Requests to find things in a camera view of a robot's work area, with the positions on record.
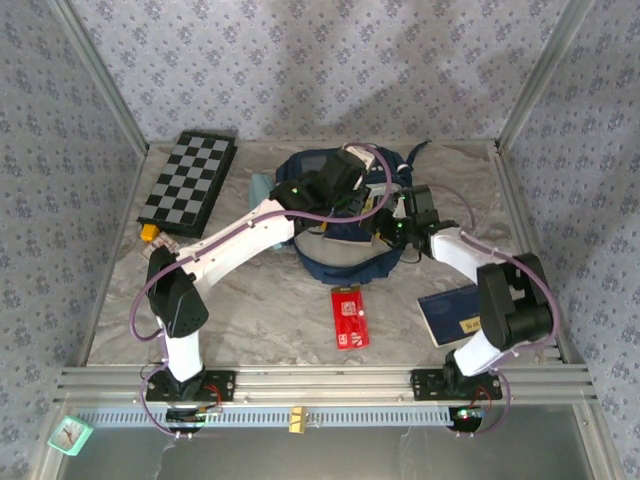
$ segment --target yellow object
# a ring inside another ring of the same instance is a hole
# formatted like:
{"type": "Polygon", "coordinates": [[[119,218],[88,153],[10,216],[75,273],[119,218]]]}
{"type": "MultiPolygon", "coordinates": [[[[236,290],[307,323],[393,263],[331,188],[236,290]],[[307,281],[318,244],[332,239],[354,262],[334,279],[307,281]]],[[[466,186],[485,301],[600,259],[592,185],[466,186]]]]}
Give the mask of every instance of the yellow object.
{"type": "Polygon", "coordinates": [[[148,223],[142,227],[142,232],[140,232],[140,238],[147,243],[153,242],[158,235],[160,235],[160,229],[148,223]]]}
{"type": "Polygon", "coordinates": [[[464,333],[473,333],[480,330],[480,317],[467,318],[460,322],[464,333]]]}
{"type": "Polygon", "coordinates": [[[307,409],[305,407],[293,407],[289,419],[289,433],[304,433],[307,427],[307,409]]]}

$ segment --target checkered board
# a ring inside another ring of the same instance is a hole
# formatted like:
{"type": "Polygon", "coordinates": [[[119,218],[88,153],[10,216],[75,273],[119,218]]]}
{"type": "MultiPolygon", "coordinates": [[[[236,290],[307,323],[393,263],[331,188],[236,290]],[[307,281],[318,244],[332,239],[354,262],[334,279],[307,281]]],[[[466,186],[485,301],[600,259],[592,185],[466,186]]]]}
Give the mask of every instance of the checkered board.
{"type": "Polygon", "coordinates": [[[234,141],[220,135],[183,133],[138,222],[200,238],[237,150],[234,141]]]}

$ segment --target patterned wallpaper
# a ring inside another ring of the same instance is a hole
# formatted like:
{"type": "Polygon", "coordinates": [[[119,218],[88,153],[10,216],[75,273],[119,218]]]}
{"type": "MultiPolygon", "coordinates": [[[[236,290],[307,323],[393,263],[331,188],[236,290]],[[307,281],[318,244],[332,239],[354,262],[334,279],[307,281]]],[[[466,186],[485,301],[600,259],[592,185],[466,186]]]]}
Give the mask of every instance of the patterned wallpaper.
{"type": "Polygon", "coordinates": [[[623,467],[640,478],[640,5],[597,0],[512,161],[623,467]]]}
{"type": "Polygon", "coordinates": [[[565,0],[72,0],[148,141],[495,138],[565,0]]]}
{"type": "Polygon", "coordinates": [[[136,165],[44,0],[0,2],[0,478],[27,474],[136,165]]]}

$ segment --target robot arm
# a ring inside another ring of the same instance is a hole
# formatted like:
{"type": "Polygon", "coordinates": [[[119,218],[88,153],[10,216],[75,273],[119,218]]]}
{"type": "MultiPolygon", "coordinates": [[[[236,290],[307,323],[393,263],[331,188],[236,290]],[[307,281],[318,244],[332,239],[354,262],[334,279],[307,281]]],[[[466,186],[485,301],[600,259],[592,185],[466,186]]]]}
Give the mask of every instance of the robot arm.
{"type": "MultiPolygon", "coordinates": [[[[295,210],[324,216],[340,211],[359,212],[367,196],[362,179],[373,163],[373,155],[364,149],[340,150],[320,172],[280,184],[271,198],[252,212],[213,236],[180,249],[177,256],[164,247],[153,252],[148,279],[173,262],[194,258],[156,282],[148,293],[151,309],[165,332],[169,375],[178,391],[186,391],[187,386],[193,390],[194,381],[197,383],[203,372],[198,330],[206,322],[208,311],[202,296],[224,275],[261,251],[319,224],[282,212],[295,210]]],[[[427,186],[396,193],[391,202],[380,205],[377,213],[360,225],[394,248],[412,244],[478,284],[482,329],[463,347],[451,352],[443,367],[454,387],[486,371],[514,346],[535,341],[551,331],[544,296],[514,267],[496,265],[492,255],[465,243],[455,222],[441,222],[427,186]],[[525,297],[513,300],[510,287],[524,290],[525,297]]],[[[519,259],[543,276],[535,256],[527,254],[519,259]]]]}

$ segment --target passport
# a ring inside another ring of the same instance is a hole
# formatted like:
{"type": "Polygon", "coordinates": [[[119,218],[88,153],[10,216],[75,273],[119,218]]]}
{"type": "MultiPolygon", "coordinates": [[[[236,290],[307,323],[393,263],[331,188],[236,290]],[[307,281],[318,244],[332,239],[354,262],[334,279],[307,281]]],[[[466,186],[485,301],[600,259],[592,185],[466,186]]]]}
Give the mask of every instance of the passport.
{"type": "Polygon", "coordinates": [[[436,347],[465,340],[480,330],[480,298],[476,285],[421,297],[418,306],[436,347]]]}

